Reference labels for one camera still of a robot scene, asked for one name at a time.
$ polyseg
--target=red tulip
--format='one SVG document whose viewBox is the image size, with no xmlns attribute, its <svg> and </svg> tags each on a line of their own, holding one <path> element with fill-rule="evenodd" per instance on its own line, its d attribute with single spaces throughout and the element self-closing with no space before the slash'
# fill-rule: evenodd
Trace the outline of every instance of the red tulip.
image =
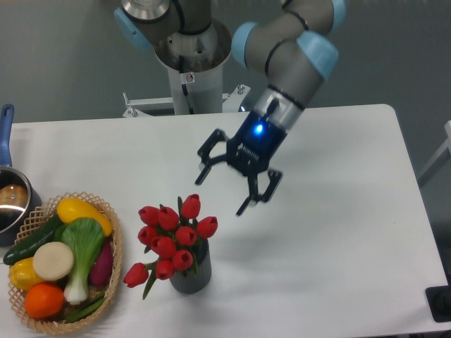
<svg viewBox="0 0 451 338">
<path fill-rule="evenodd" d="M 171 278 L 175 272 L 174 265 L 170 259 L 159 259 L 156 262 L 156 277 L 159 280 Z"/>
<path fill-rule="evenodd" d="M 203 239 L 210 238 L 218 229 L 218 220 L 216 217 L 209 216 L 197 224 L 196 231 L 199 237 Z"/>
<path fill-rule="evenodd" d="M 154 237 L 150 241 L 150 249 L 152 249 L 161 258 L 170 258 L 174 256 L 177 251 L 174 241 L 167 236 Z"/>
<path fill-rule="evenodd" d="M 193 245 L 197 239 L 197 233 L 192 227 L 179 227 L 175 232 L 175 239 L 181 245 Z"/>
<path fill-rule="evenodd" d="M 200 200 L 198 194 L 189 195 L 182 204 L 180 214 L 188 220 L 196 218 L 200 212 Z"/>
<path fill-rule="evenodd" d="M 154 227 L 143 227 L 138 234 L 138 239 L 144 245 L 150 246 L 154 237 L 158 236 L 158 231 Z"/>
<path fill-rule="evenodd" d="M 158 213 L 159 209 L 153 206 L 145 206 L 141 210 L 138 211 L 138 214 L 141 217 L 142 222 L 147 224 L 150 227 L 156 227 L 158 225 Z"/>
<path fill-rule="evenodd" d="M 158 212 L 158 219 L 160 227 L 166 231 L 173 231 L 176 229 L 178 222 L 180 221 L 177 213 L 167 206 L 164 206 Z"/>
<path fill-rule="evenodd" d="M 188 250 L 178 250 L 172 257 L 172 264 L 177 271 L 188 269 L 192 261 L 192 254 Z"/>
<path fill-rule="evenodd" d="M 143 263 L 133 264 L 131 269 L 125 275 L 123 282 L 127 284 L 128 287 L 136 287 L 137 285 L 143 284 L 149 278 L 149 271 L 145 269 Z"/>
</svg>

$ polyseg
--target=yellow bell pepper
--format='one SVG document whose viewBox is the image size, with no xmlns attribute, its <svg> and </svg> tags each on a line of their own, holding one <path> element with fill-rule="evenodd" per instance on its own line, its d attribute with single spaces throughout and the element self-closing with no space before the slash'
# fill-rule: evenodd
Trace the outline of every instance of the yellow bell pepper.
<svg viewBox="0 0 451 338">
<path fill-rule="evenodd" d="M 25 291 L 44 281 L 36 275 L 33 269 L 33 257 L 23 259 L 12 265 L 9 268 L 9 280 L 13 286 Z"/>
</svg>

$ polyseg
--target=woven basket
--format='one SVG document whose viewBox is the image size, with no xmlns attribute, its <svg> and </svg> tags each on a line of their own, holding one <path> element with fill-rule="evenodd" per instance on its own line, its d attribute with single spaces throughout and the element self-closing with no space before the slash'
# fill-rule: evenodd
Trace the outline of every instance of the woven basket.
<svg viewBox="0 0 451 338">
<path fill-rule="evenodd" d="M 122 265 L 122 234 L 121 228 L 119 226 L 118 216 L 103 199 L 98 196 L 88 194 L 86 192 L 82 193 L 66 193 L 63 196 L 57 196 L 53 199 L 48 200 L 42 206 L 36 207 L 34 211 L 30 213 L 30 216 L 25 220 L 24 224 L 20 227 L 20 231 L 17 235 L 16 243 L 23 240 L 26 236 L 33 233 L 37 228 L 42 226 L 52 215 L 56 212 L 56 206 L 58 203 L 67 197 L 75 197 L 82 199 L 86 202 L 91 203 L 97 210 L 101 211 L 113 225 L 113 234 L 111 241 L 111 248 L 113 251 L 113 273 L 108 285 L 105 287 L 93 287 L 89 286 L 89 299 L 93 298 L 100 292 L 105 292 L 105 301 L 103 304 L 88 317 L 77 321 L 76 323 L 66 323 L 62 321 L 45 321 L 45 320 L 35 320 L 30 318 L 25 312 L 24 301 L 25 294 L 21 289 L 15 288 L 13 285 L 9 284 L 9 301 L 11 302 L 11 308 L 16 312 L 16 315 L 20 318 L 21 323 L 27 325 L 29 328 L 36 332 L 47 333 L 47 334 L 65 334 L 81 329 L 82 327 L 92 323 L 96 320 L 110 304 L 114 294 L 116 293 L 116 288 L 118 286 L 119 278 L 121 276 L 121 265 Z M 74 306 L 64 305 L 63 311 L 75 309 Z"/>
</svg>

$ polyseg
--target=artificial vegetable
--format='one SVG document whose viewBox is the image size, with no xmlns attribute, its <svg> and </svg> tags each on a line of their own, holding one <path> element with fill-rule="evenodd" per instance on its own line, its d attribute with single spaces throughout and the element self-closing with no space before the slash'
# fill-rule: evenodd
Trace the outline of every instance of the artificial vegetable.
<svg viewBox="0 0 451 338">
<path fill-rule="evenodd" d="M 63 305 L 63 290 L 54 284 L 37 284 L 25 295 L 25 312 L 36 319 L 56 315 L 63 308 Z"/>
<path fill-rule="evenodd" d="M 66 230 L 66 227 L 59 227 L 55 231 L 54 242 L 61 242 L 61 236 L 63 236 L 63 232 Z"/>
<path fill-rule="evenodd" d="M 75 323 L 95 312 L 100 307 L 100 305 L 104 303 L 104 301 L 105 294 L 98 294 L 91 301 L 86 303 L 82 308 L 79 308 L 78 310 L 66 315 L 64 317 L 64 320 L 68 323 Z"/>
<path fill-rule="evenodd" d="M 89 273 L 89 281 L 96 287 L 107 285 L 113 272 L 113 252 L 111 243 L 105 239 L 99 257 Z"/>
<path fill-rule="evenodd" d="M 30 290 L 36 284 L 44 280 L 33 269 L 33 257 L 18 261 L 9 268 L 9 281 L 18 289 Z"/>
<path fill-rule="evenodd" d="M 105 237 L 113 232 L 113 226 L 108 218 L 91 204 L 81 199 L 67 198 L 61 200 L 56 207 L 56 212 L 66 224 L 73 222 L 77 218 L 94 218 L 101 225 Z"/>
<path fill-rule="evenodd" d="M 52 216 L 43 226 L 13 246 L 3 257 L 3 262 L 13 265 L 32 257 L 42 245 L 53 240 L 55 231 L 63 224 L 57 215 Z"/>
<path fill-rule="evenodd" d="M 46 243 L 35 253 L 33 269 L 43 280 L 50 282 L 65 277 L 73 267 L 73 253 L 61 242 Z"/>
<path fill-rule="evenodd" d="M 69 246 L 74 255 L 64 297 L 71 304 L 79 304 L 88 297 L 87 279 L 104 243 L 104 231 L 95 219 L 78 218 L 66 226 L 61 242 Z"/>
</svg>

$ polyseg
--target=dark gray vase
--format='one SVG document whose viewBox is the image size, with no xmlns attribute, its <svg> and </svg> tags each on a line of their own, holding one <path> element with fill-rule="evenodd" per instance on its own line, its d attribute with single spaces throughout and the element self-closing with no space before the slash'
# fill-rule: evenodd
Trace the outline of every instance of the dark gray vase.
<svg viewBox="0 0 451 338">
<path fill-rule="evenodd" d="M 204 240 L 203 244 L 194 252 L 197 257 L 199 273 L 195 275 L 192 270 L 187 271 L 186 276 L 182 272 L 176 271 L 169 278 L 172 286 L 179 292 L 184 294 L 194 294 L 202 290 L 211 278 L 211 261 L 209 241 Z"/>
</svg>

